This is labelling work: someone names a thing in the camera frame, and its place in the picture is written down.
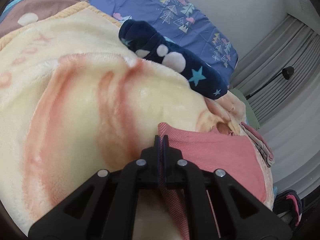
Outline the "navy star fleece garment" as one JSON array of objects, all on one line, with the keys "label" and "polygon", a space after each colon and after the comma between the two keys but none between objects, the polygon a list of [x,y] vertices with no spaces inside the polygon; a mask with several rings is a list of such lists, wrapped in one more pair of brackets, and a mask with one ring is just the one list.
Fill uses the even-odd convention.
[{"label": "navy star fleece garment", "polygon": [[178,72],[192,90],[209,99],[216,100],[228,92],[227,84],[216,70],[191,51],[167,41],[145,21],[125,21],[119,39],[138,57]]}]

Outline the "cream peach plush blanket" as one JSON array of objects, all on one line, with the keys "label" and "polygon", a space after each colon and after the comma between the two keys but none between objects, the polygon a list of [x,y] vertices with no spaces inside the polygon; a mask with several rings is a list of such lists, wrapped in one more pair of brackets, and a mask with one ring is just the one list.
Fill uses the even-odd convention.
[{"label": "cream peach plush blanket", "polygon": [[193,91],[119,27],[80,2],[1,38],[1,202],[23,235],[95,172],[137,159],[160,123],[246,135],[236,96]]}]

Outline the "pink knit garment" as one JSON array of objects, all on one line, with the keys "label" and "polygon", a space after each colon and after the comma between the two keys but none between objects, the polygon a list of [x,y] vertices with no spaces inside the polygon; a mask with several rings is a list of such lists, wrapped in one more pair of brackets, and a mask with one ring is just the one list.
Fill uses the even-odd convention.
[{"label": "pink knit garment", "polygon": [[225,170],[266,207],[273,207],[271,170],[244,133],[222,134],[216,127],[209,132],[191,132],[163,122],[158,125],[158,134],[168,136],[169,146],[180,150],[185,160],[204,171]]}]

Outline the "black floor lamp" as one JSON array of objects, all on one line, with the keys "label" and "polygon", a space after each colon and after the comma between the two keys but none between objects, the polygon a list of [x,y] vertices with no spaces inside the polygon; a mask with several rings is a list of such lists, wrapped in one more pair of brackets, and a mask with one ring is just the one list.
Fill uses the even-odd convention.
[{"label": "black floor lamp", "polygon": [[278,74],[274,75],[272,78],[270,78],[267,83],[262,85],[260,88],[255,90],[253,93],[248,94],[245,96],[245,98],[248,100],[258,94],[260,91],[262,91],[264,88],[266,88],[268,85],[270,85],[273,81],[275,81],[278,77],[282,76],[285,80],[291,79],[291,77],[294,75],[295,69],[292,66],[288,66],[283,68]]}]

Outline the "green bed sheet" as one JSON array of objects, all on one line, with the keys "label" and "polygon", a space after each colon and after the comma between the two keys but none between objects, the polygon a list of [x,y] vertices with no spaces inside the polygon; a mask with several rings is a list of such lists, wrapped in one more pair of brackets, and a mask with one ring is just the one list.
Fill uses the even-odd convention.
[{"label": "green bed sheet", "polygon": [[245,98],[244,94],[238,89],[231,89],[231,93],[233,93],[240,101],[242,101],[246,106],[246,121],[245,123],[251,127],[253,127],[255,130],[260,129],[260,124],[255,116],[255,113],[253,112],[253,109],[251,108],[249,102]]}]

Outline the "folded pink clothes stack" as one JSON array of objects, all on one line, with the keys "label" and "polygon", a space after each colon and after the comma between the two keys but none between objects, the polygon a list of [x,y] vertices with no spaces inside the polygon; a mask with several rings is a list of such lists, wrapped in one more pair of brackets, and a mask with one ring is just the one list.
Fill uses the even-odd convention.
[{"label": "folded pink clothes stack", "polygon": [[265,139],[253,127],[242,122],[240,127],[244,130],[247,136],[253,141],[260,155],[264,159],[266,165],[271,167],[274,164],[274,156],[271,148],[268,146]]}]

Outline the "grey curtain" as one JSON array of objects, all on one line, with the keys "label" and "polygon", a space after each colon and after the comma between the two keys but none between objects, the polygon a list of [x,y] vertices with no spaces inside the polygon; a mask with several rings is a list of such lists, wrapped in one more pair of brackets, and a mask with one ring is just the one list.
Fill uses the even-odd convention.
[{"label": "grey curtain", "polygon": [[319,35],[287,16],[239,62],[232,86],[251,94],[288,66],[291,79],[278,77],[248,102],[274,153],[275,186],[305,197],[319,186]]}]

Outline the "blue tree print pillow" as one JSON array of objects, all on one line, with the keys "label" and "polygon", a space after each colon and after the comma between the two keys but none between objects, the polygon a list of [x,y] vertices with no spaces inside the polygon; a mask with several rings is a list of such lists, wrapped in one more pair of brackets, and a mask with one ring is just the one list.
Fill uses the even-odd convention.
[{"label": "blue tree print pillow", "polygon": [[188,0],[89,0],[120,23],[146,21],[171,42],[192,51],[214,68],[226,83],[238,54],[225,35]]}]

